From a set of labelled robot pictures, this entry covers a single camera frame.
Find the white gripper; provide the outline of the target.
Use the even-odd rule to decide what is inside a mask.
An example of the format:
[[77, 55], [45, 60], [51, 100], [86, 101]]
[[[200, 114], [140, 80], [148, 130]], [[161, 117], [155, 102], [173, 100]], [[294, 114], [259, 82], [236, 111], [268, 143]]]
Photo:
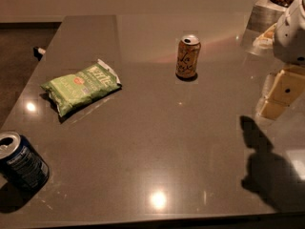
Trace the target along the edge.
[[258, 101], [258, 114], [276, 120], [305, 91], [305, 0], [294, 0], [253, 42], [260, 49], [274, 48], [274, 56], [286, 64], [269, 73]]

